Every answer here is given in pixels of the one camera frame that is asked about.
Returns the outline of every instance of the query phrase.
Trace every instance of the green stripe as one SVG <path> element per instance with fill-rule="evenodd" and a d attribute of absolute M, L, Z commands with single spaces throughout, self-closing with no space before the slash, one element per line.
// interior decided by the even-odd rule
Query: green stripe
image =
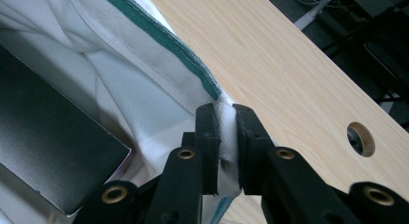
<path fill-rule="evenodd" d="M 146 13 L 133 0 L 107 0 L 123 13 L 130 21 L 144 30 L 155 41 L 174 53 L 179 60 L 201 81 L 204 89 L 218 99 L 222 90 L 205 64 L 177 36 L 160 24 L 150 14 Z"/>

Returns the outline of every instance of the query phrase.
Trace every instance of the white fabric bag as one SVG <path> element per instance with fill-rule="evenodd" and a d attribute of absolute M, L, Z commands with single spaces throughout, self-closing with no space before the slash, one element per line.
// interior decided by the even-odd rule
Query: white fabric bag
<path fill-rule="evenodd" d="M 196 108 L 214 103 L 219 196 L 204 196 L 203 223 L 217 223 L 240 192 L 232 101 L 150 0 L 0 0 L 0 44 L 132 149 L 123 180 L 138 186 L 194 131 Z M 0 179 L 0 223 L 72 221 Z"/>

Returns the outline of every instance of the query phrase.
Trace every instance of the dark gray box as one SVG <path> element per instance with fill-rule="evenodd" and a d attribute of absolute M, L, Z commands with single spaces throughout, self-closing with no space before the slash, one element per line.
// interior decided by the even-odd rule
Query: dark gray box
<path fill-rule="evenodd" d="M 0 163 L 66 215 L 130 149 L 0 46 Z"/>

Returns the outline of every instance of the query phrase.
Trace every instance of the wooden table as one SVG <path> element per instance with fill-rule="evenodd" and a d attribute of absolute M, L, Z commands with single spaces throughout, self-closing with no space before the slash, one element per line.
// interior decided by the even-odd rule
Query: wooden table
<path fill-rule="evenodd" d="M 346 192 L 377 182 L 409 200 L 408 133 L 268 0 L 152 1 L 235 102 L 254 108 L 269 134 L 327 183 Z M 373 156 L 349 144 L 353 122 L 371 133 Z M 225 217 L 265 222 L 254 203 L 240 196 Z"/>

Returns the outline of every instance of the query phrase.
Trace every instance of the screw hole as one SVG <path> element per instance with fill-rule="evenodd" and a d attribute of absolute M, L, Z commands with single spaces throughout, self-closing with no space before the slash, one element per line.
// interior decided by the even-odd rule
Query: screw hole
<path fill-rule="evenodd" d="M 375 142 L 365 126 L 353 122 L 346 129 L 346 133 L 349 144 L 357 154 L 370 157 L 375 153 Z"/>
<path fill-rule="evenodd" d="M 180 150 L 177 153 L 177 157 L 182 158 L 182 159 L 190 159 L 193 156 L 195 156 L 195 152 L 193 152 L 191 150 Z"/>
<path fill-rule="evenodd" d="M 102 193 L 102 202 L 105 204 L 115 204 L 126 197 L 127 189 L 120 185 L 111 186 Z"/>
<path fill-rule="evenodd" d="M 277 150 L 276 155 L 283 159 L 293 159 L 295 157 L 294 153 L 288 150 Z"/>
<path fill-rule="evenodd" d="M 179 215 L 176 211 L 165 211 L 162 213 L 161 221 L 163 224 L 174 224 L 179 220 Z"/>
<path fill-rule="evenodd" d="M 324 218 L 327 221 L 327 223 L 330 223 L 330 224 L 342 224 L 342 223 L 344 223 L 343 219 L 339 215 L 337 215 L 336 213 L 331 212 L 331 211 L 325 212 Z"/>
<path fill-rule="evenodd" d="M 381 206 L 389 207 L 395 203 L 394 198 L 388 193 L 374 187 L 365 187 L 364 194 L 372 202 L 379 204 Z"/>

